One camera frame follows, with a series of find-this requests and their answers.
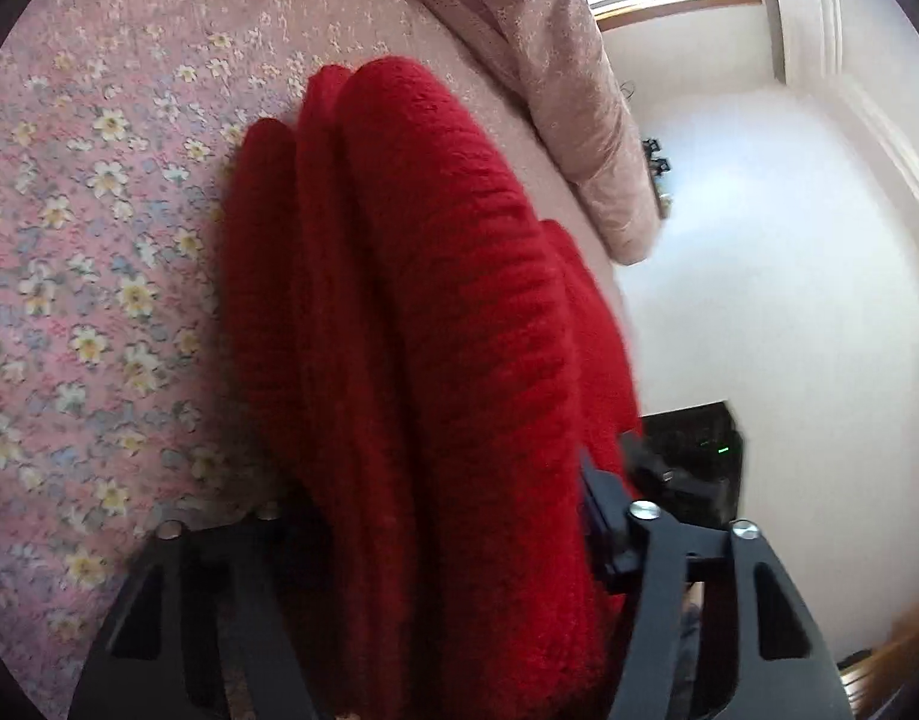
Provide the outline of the dark items on cabinet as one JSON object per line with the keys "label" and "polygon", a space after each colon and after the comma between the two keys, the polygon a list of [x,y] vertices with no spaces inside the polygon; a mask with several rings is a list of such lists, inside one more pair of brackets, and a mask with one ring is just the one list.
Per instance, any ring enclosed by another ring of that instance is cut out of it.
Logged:
{"label": "dark items on cabinet", "polygon": [[653,187],[658,215],[661,220],[667,220],[671,213],[672,197],[666,187],[666,176],[671,171],[671,164],[661,154],[661,143],[656,138],[645,138],[642,148],[645,160],[647,160],[648,171],[650,171],[651,187]]}

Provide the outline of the red knitted cardigan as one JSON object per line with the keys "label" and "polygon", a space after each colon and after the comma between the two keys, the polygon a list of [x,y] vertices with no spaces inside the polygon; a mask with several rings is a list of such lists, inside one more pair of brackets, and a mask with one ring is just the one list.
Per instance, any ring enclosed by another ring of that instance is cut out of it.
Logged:
{"label": "red knitted cardigan", "polygon": [[325,522],[279,561],[316,704],[362,718],[599,718],[619,598],[590,566],[580,466],[640,424],[624,340],[427,68],[318,71],[254,122],[220,316],[261,447]]}

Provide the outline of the pink floral bed sheet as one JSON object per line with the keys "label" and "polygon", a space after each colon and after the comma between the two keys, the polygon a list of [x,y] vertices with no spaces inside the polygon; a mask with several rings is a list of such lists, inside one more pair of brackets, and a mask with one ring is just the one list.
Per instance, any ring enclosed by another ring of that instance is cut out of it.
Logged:
{"label": "pink floral bed sheet", "polygon": [[225,379],[220,200],[251,122],[386,54],[450,86],[617,304],[530,122],[416,0],[32,0],[2,46],[0,656],[46,717],[147,535],[268,492]]}

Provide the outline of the pink crumpled duvet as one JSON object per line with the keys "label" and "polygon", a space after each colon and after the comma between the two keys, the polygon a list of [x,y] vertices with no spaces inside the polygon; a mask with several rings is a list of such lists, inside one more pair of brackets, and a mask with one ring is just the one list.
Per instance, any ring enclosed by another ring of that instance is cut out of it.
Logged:
{"label": "pink crumpled duvet", "polygon": [[660,206],[588,0],[419,0],[528,109],[612,260],[642,262]]}

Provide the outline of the black box with green light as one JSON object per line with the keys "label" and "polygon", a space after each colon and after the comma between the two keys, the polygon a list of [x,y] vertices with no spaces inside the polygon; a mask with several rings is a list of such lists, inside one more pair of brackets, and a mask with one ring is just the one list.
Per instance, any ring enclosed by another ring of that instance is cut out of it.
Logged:
{"label": "black box with green light", "polygon": [[726,401],[643,416],[619,447],[635,491],[679,522],[723,530],[738,517],[744,440]]}

